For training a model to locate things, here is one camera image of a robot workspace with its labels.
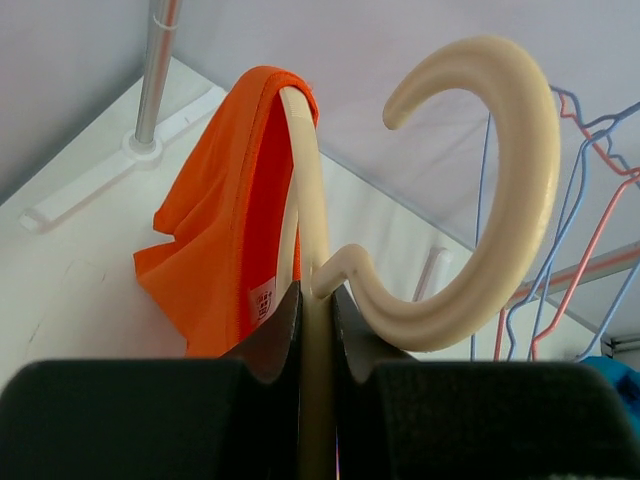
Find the plastic hanger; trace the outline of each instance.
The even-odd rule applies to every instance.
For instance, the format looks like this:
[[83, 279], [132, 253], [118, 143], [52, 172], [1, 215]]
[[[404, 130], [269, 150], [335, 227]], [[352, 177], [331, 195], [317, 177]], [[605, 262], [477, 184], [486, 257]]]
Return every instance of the plastic hanger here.
[[384, 107], [384, 124], [400, 128], [428, 98], [453, 88], [475, 93], [495, 120], [498, 184], [484, 235], [465, 267], [434, 297], [416, 303], [399, 300], [384, 288], [361, 246], [346, 245], [330, 257], [311, 113], [301, 92], [280, 92], [294, 173], [280, 243], [279, 281], [290, 281], [286, 272], [291, 272], [298, 226], [301, 246], [300, 478], [335, 478], [329, 298], [339, 285], [349, 280], [363, 317], [388, 343], [410, 351], [439, 350], [476, 332], [505, 305], [540, 247], [560, 166], [559, 121], [544, 74], [509, 40], [461, 40], [436, 51], [406, 76]]

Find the blue garment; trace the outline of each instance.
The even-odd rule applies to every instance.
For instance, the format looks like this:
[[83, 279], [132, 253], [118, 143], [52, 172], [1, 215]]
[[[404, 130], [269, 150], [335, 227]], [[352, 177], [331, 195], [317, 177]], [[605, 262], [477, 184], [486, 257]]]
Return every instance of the blue garment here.
[[629, 414], [629, 421], [640, 438], [640, 373], [609, 357], [587, 357], [582, 363], [598, 370], [613, 385]]

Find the curved hook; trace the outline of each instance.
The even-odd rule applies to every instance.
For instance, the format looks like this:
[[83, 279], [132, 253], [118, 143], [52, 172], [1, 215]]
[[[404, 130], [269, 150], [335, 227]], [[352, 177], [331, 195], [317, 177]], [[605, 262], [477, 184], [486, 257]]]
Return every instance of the curved hook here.
[[347, 245], [314, 268], [311, 278], [318, 298], [348, 279], [373, 330], [405, 350], [453, 345], [505, 305], [540, 247], [556, 193], [559, 121], [546, 78], [527, 52], [493, 36], [461, 40], [438, 50], [393, 92], [384, 108], [385, 125], [401, 127], [424, 101], [453, 88], [475, 93], [489, 108], [500, 159], [484, 235], [460, 274], [436, 296], [404, 302], [384, 288], [368, 253], [359, 245]]

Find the clothing tag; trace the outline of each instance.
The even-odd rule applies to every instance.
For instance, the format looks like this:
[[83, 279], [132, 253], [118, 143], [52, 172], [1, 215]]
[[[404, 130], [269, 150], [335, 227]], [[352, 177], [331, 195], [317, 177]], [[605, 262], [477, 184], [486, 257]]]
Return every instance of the clothing tag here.
[[261, 325], [276, 309], [276, 277], [249, 292], [251, 326]]

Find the orange cloth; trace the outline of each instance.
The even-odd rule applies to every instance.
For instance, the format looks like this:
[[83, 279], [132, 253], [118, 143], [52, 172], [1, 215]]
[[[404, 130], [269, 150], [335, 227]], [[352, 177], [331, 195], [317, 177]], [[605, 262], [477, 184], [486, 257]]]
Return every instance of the orange cloth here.
[[[222, 355], [257, 327], [250, 292], [275, 277], [293, 170], [278, 95], [287, 86], [306, 95], [317, 121], [303, 80], [274, 67], [249, 70], [154, 216], [153, 228], [175, 240], [134, 255], [138, 282], [186, 337], [187, 356]], [[298, 252], [296, 239], [294, 279]]]

